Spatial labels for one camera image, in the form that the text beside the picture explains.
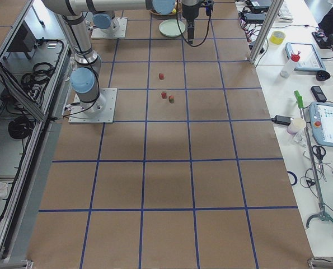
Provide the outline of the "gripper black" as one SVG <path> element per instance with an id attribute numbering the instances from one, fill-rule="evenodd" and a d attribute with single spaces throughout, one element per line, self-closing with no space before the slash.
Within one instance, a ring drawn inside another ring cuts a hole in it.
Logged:
<path id="1" fill-rule="evenodd" d="M 182 0 L 182 16 L 185 19 L 196 19 L 199 16 L 200 1 L 199 0 Z M 187 42 L 193 43 L 195 20 L 186 20 L 187 22 Z"/>

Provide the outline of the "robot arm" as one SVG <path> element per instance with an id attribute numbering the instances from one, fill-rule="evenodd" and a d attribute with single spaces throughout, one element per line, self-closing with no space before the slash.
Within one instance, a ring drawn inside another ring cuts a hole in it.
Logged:
<path id="1" fill-rule="evenodd" d="M 114 32 L 119 27 L 119 23 L 114 11 L 93 13 L 92 20 L 97 28 L 106 33 Z"/>
<path id="2" fill-rule="evenodd" d="M 92 12 L 93 22 L 99 29 L 109 29 L 115 11 L 155 10 L 161 15 L 171 13 L 181 3 L 182 16 L 187 22 L 187 41 L 193 43 L 194 22 L 203 1 L 43 1 L 64 23 L 64 33 L 74 50 L 77 69 L 72 72 L 71 85 L 79 97 L 82 110 L 93 113 L 104 105 L 99 86 L 101 58 L 92 47 L 85 25 L 85 12 Z"/>

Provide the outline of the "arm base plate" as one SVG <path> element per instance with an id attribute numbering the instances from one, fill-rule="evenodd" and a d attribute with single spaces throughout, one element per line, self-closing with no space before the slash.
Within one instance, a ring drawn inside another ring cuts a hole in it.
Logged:
<path id="1" fill-rule="evenodd" d="M 116 17 L 119 23 L 119 27 L 116 31 L 111 33 L 103 32 L 101 29 L 95 26 L 92 30 L 91 38 L 92 39 L 118 39 L 125 38 L 126 26 L 128 19 L 125 17 Z"/>
<path id="2" fill-rule="evenodd" d="M 72 115 L 69 116 L 68 122 L 70 124 L 113 123 L 117 93 L 117 88 L 101 88 L 99 99 L 89 110 L 87 104 L 81 103 L 75 94 L 74 102 L 79 105 L 72 106 Z"/>

